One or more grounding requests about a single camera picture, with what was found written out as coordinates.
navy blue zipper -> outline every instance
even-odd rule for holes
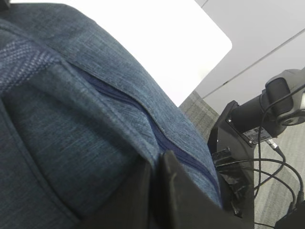
[[[210,172],[207,170],[207,168],[202,165],[199,161],[197,161],[194,157],[180,149],[178,146],[176,146],[174,143],[172,143],[161,131],[161,129],[158,127],[154,119],[151,117],[151,115],[147,112],[147,110],[138,103],[135,99],[130,97],[129,95],[115,89],[114,87],[110,86],[109,84],[99,80],[98,78],[91,76],[87,72],[79,69],[78,67],[74,66],[74,69],[77,70],[77,72],[87,81],[89,82],[99,93],[106,95],[110,98],[116,99],[120,102],[123,102],[125,104],[129,104],[131,106],[136,107],[140,111],[142,111],[144,114],[146,114],[147,119],[151,125],[152,131],[156,137],[157,143],[162,151],[166,150],[172,150],[177,159],[195,170],[202,173],[206,178],[210,180],[210,182],[213,184],[218,197],[220,197],[219,189],[218,189],[218,183],[217,181],[212,177]]]

black cable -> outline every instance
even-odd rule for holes
[[[274,149],[275,152],[277,152],[279,154],[279,156],[281,156],[281,158],[283,159],[283,162],[286,162],[286,157],[283,154],[283,152],[281,151],[280,147],[277,147]],[[284,167],[284,164],[281,164],[280,167],[272,174],[273,176],[277,175]],[[269,181],[272,178],[272,176],[268,177],[267,179],[265,179],[259,186],[262,186],[263,184],[265,184],[267,181]]]
[[[244,167],[244,166],[241,166],[241,168],[247,169],[247,170],[252,170],[252,171],[255,171],[255,172],[261,172],[261,173],[263,173],[263,174],[268,175],[270,178],[274,178],[274,179],[276,179],[277,181],[281,182],[283,185],[286,186],[286,188],[289,189],[289,191],[291,192],[291,195],[292,195],[292,203],[295,203],[295,193],[294,193],[294,191],[292,190],[292,188],[291,188],[289,185],[287,185],[287,184],[286,184],[284,181],[282,181],[280,178],[277,178],[277,177],[274,176],[273,174],[270,174],[270,173],[267,173],[267,172],[265,172],[265,171],[261,171],[261,170],[255,169],[255,168],[249,168],[249,167]]]
[[[267,112],[274,106],[276,105],[277,103],[283,101],[284,99],[294,95],[295,93],[298,93],[299,91],[301,91],[302,89],[305,88],[305,84],[303,84],[302,86],[298,87],[297,89],[293,90],[292,92],[290,92],[289,94],[285,95],[284,97],[282,97],[281,99],[278,99],[276,100],[275,102],[271,103],[267,108],[266,110],[264,111],[264,114],[263,114],[263,117],[262,117],[262,121],[261,121],[261,124],[259,126],[259,129],[258,129],[258,159],[261,159],[262,158],[262,153],[261,153],[261,132],[262,132],[262,128],[263,128],[263,123],[264,123],[264,119],[267,115]],[[258,162],[258,169],[259,170],[262,170],[262,165],[261,165],[261,161]],[[254,195],[254,198],[256,198],[257,194],[258,194],[258,191],[259,191],[259,188],[260,188],[260,185],[261,185],[261,173],[259,172],[259,175],[258,175],[258,185],[257,185],[257,190],[256,190],[256,193]]]
[[[299,183],[300,183],[300,191],[298,193],[298,196],[297,196],[297,199],[296,199],[296,203],[297,204],[302,203],[302,201],[304,200],[304,192],[303,192],[304,184],[303,184],[303,180],[301,178],[301,175],[297,172],[297,170],[295,168],[293,168],[291,165],[287,164],[287,163],[284,163],[282,161],[275,160],[275,159],[269,159],[269,158],[260,158],[260,159],[259,158],[255,158],[255,159],[245,159],[245,160],[239,160],[239,161],[233,161],[233,162],[225,163],[225,164],[216,166],[216,168],[224,167],[224,166],[230,166],[230,165],[237,164],[237,163],[242,163],[242,162],[250,162],[250,161],[259,161],[259,162],[270,161],[270,162],[275,162],[275,163],[283,164],[284,166],[290,168],[296,174],[297,178],[299,179]]]
[[[264,224],[264,223],[256,223],[256,222],[254,222],[254,224],[262,225],[262,226],[269,227],[269,228],[274,228],[273,226],[270,226],[270,225],[267,225],[267,224]]]

